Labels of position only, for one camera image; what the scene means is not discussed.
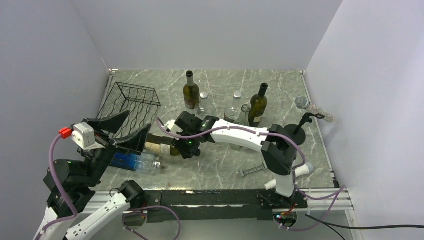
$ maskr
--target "silver microphone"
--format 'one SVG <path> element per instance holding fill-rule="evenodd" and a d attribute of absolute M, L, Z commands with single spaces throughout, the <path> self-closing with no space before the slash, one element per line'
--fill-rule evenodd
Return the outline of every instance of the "silver microphone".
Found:
<path fill-rule="evenodd" d="M 334 122 L 333 115 L 331 115 L 330 113 L 328 113 L 326 110 L 322 109 L 321 107 L 313 104 L 304 96 L 296 97 L 296 100 L 294 101 L 294 103 L 296 104 L 296 107 L 298 109 L 304 109 L 313 115 L 317 115 L 317 114 L 322 115 L 324 116 L 323 120 L 325 120 L 328 123 Z"/>

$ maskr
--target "tabletop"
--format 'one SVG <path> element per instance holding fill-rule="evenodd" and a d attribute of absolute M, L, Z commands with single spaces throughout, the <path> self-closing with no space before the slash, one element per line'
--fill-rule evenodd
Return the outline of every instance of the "tabletop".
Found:
<path fill-rule="evenodd" d="M 187 83 L 185 70 L 116 70 L 112 73 L 114 82 L 154 88 L 161 106 L 157 116 L 165 123 L 175 120 L 184 104 L 183 87 Z M 208 92 L 217 117 L 224 117 L 224 107 L 231 101 L 233 92 L 241 91 L 243 103 L 258 93 L 261 83 L 268 84 L 266 97 L 268 105 L 259 127 L 272 124 L 286 126 L 298 124 L 304 112 L 296 108 L 295 98 L 306 96 L 306 86 L 298 70 L 193 70 L 194 82 L 201 92 Z M 329 161 L 322 138 L 315 122 L 303 126 L 306 141 L 301 149 L 306 160 L 313 165 L 313 171 L 297 178 L 300 188 L 334 188 Z M 153 134 L 164 136 L 153 122 Z M 134 180 L 145 190 L 233 190 L 263 189 L 264 184 L 274 179 L 269 169 L 241 176 L 240 170 L 260 166 L 262 154 L 251 149 L 233 150 L 226 143 L 202 143 L 201 155 L 189 159 L 181 156 L 158 155 L 156 158 L 164 167 L 159 174 L 150 175 L 109 167 L 101 183 L 93 188 L 108 191 L 118 188 L 124 181 Z M 296 162 L 301 157 L 297 154 Z"/>

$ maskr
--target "red connector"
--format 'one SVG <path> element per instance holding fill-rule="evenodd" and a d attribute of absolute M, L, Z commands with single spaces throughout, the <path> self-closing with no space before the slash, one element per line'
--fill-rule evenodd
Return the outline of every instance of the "red connector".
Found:
<path fill-rule="evenodd" d="M 72 135 L 72 129 L 66 126 L 59 130 L 59 134 L 62 135 L 62 139 L 67 139 Z"/>

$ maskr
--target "microphone grille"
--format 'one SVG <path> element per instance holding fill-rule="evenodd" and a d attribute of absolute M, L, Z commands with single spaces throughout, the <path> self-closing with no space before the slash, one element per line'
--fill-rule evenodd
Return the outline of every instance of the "microphone grille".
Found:
<path fill-rule="evenodd" d="M 308 106 L 309 101 L 304 96 L 298 96 L 296 97 L 296 100 L 294 100 L 294 103 L 298 109 L 305 109 Z"/>

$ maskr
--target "microphone stand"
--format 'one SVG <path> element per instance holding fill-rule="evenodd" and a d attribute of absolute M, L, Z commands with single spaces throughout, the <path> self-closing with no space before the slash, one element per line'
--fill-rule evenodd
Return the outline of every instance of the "microphone stand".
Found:
<path fill-rule="evenodd" d="M 297 145 L 301 145 L 306 140 L 306 132 L 303 130 L 303 125 L 306 123 L 312 123 L 312 118 L 316 117 L 317 119 L 323 119 L 325 118 L 324 115 L 321 114 L 312 114 L 310 112 L 307 112 L 303 115 L 302 119 L 300 120 L 299 124 L 289 124 L 284 127 L 284 129 L 288 132 L 288 134 L 293 139 L 293 142 L 295 142 Z"/>

